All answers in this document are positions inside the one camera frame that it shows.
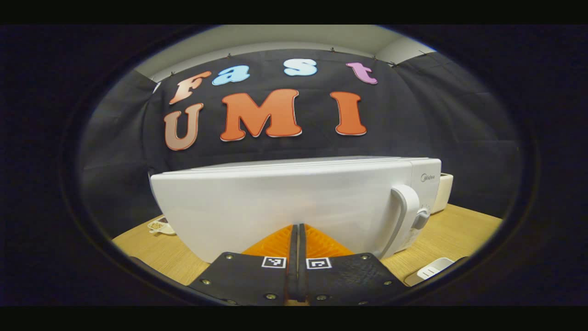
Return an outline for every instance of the blue letter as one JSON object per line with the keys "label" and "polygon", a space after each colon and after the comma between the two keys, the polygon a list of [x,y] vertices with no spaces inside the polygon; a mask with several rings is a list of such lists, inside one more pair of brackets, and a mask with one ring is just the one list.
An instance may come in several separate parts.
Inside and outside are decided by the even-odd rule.
{"label": "blue letter", "polygon": [[223,85],[228,82],[240,82],[249,78],[247,73],[249,67],[246,65],[238,65],[236,67],[230,67],[219,72],[219,76],[212,81],[212,85]]}
{"label": "blue letter", "polygon": [[284,72],[288,76],[310,76],[316,73],[315,65],[311,59],[288,59],[284,61]]}

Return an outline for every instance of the orange letter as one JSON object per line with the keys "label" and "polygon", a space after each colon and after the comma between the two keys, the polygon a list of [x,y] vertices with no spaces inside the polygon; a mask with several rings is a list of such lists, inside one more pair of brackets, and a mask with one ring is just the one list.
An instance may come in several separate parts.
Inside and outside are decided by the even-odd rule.
{"label": "orange letter", "polygon": [[269,94],[261,107],[258,107],[247,93],[227,95],[222,102],[226,104],[226,129],[220,135],[222,141],[241,140],[245,131],[241,130],[243,121],[249,133],[258,137],[261,130],[272,117],[272,122],[265,133],[270,137],[293,137],[302,133],[296,125],[294,98],[297,90],[275,90]]}
{"label": "orange letter", "polygon": [[200,83],[202,83],[202,78],[206,78],[211,74],[212,73],[210,71],[206,71],[192,78],[188,78],[187,80],[179,82],[176,96],[169,101],[169,104],[173,105],[178,101],[188,98],[190,95],[192,95],[192,91],[190,91],[190,88],[195,90],[196,88],[198,88],[198,86],[200,86]]}
{"label": "orange letter", "polygon": [[332,92],[330,96],[337,100],[339,107],[339,125],[335,131],[342,135],[366,134],[367,129],[359,119],[358,101],[361,100],[360,96],[349,92]]}
{"label": "orange letter", "polygon": [[186,108],[185,111],[188,114],[188,132],[182,139],[178,138],[178,117],[180,117],[182,112],[174,111],[163,118],[165,122],[165,144],[168,145],[170,150],[185,150],[196,141],[196,136],[198,135],[198,113],[203,107],[203,104],[195,104]]}

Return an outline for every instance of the white object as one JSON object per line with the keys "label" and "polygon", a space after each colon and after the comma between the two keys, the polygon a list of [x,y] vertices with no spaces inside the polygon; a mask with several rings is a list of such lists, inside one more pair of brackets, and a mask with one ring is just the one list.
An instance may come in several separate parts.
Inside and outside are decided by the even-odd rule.
{"label": "white object", "polygon": [[447,267],[449,267],[453,263],[454,263],[454,261],[451,261],[446,257],[442,257],[440,259],[437,259],[437,260],[427,264],[425,267],[422,267],[416,273],[409,275],[405,279],[405,283],[408,286],[417,285],[418,283],[420,283],[424,280],[427,280],[427,279],[433,277],[434,275],[440,273],[441,271],[443,271],[444,269],[446,269]]}
{"label": "white object", "polygon": [[451,188],[453,186],[453,176],[450,174],[441,174],[439,178],[439,191],[437,191],[437,200],[433,205],[431,213],[437,213],[447,207],[449,196],[451,195]]}
{"label": "white object", "polygon": [[440,171],[441,161],[429,158],[310,158],[173,171],[151,183],[177,235],[209,263],[300,223],[385,258],[416,240]]}
{"label": "white object", "polygon": [[175,234],[175,231],[172,229],[172,226],[169,225],[169,223],[160,222],[159,220],[160,219],[157,219],[147,224],[147,227],[151,229],[149,233],[161,232],[165,234]]}

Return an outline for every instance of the letter m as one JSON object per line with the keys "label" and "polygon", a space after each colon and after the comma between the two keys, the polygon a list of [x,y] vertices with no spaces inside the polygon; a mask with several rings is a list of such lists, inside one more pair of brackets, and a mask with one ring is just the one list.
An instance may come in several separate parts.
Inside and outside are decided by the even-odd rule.
{"label": "letter m", "polygon": [[226,128],[220,135],[221,140],[243,139],[245,131],[241,130],[241,122],[252,136],[258,137],[270,117],[270,126],[265,131],[268,136],[294,137],[301,134],[302,128],[296,125],[294,113],[294,99],[297,96],[297,90],[275,90],[258,107],[247,93],[227,95],[222,100],[226,104]]}

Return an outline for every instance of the pink letter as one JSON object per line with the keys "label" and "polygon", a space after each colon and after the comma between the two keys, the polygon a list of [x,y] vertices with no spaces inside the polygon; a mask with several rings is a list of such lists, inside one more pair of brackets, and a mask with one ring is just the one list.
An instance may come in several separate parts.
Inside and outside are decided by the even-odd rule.
{"label": "pink letter", "polygon": [[359,62],[347,63],[346,65],[353,68],[353,72],[362,82],[374,85],[377,84],[377,80],[375,78],[368,76],[368,72],[372,72],[370,68],[364,67],[363,64]]}

